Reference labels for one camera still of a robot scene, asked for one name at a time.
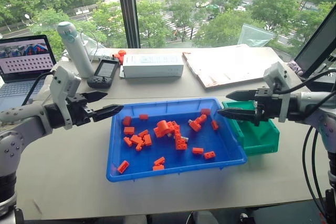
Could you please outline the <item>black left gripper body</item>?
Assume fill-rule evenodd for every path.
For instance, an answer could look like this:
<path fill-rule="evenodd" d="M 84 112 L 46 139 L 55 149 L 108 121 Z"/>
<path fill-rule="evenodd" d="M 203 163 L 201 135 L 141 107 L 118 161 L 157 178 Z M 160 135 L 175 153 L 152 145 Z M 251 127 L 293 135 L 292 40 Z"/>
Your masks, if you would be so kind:
<path fill-rule="evenodd" d="M 89 103 L 87 94 L 75 94 L 73 97 L 67 97 L 66 102 L 72 125 L 81 126 L 91 122 L 92 110 L 87 107 L 87 103 Z"/>

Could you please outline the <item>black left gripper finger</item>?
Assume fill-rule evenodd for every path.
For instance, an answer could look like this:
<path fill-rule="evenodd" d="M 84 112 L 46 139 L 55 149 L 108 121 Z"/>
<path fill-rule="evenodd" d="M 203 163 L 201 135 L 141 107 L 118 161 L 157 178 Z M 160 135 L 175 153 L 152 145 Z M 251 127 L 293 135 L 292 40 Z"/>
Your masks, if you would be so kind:
<path fill-rule="evenodd" d="M 98 122 L 118 114 L 124 108 L 123 105 L 112 104 L 93 112 L 92 119 Z"/>
<path fill-rule="evenodd" d="M 88 102 L 96 102 L 104 98 L 107 93 L 102 91 L 90 91 L 81 94 Z"/>

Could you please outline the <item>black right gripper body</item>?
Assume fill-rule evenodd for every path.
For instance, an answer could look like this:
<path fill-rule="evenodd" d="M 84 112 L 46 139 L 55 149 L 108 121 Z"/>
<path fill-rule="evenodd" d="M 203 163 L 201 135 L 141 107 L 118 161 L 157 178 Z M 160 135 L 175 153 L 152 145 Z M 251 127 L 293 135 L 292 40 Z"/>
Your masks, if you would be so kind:
<path fill-rule="evenodd" d="M 258 88 L 254 100 L 257 102 L 254 125 L 267 122 L 269 119 L 278 118 L 280 115 L 282 99 L 278 94 L 273 94 L 270 88 Z"/>

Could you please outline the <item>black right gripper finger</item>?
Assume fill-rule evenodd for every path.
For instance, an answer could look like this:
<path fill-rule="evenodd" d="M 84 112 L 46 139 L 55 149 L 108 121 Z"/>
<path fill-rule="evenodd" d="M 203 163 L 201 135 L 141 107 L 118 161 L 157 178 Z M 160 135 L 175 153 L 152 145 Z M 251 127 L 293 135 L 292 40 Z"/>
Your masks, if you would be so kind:
<path fill-rule="evenodd" d="M 242 108 L 224 108 L 217 113 L 232 120 L 253 122 L 256 116 L 255 110 L 244 110 Z"/>
<path fill-rule="evenodd" d="M 237 90 L 226 95 L 226 98 L 234 101 L 250 101 L 255 99 L 257 90 Z"/>

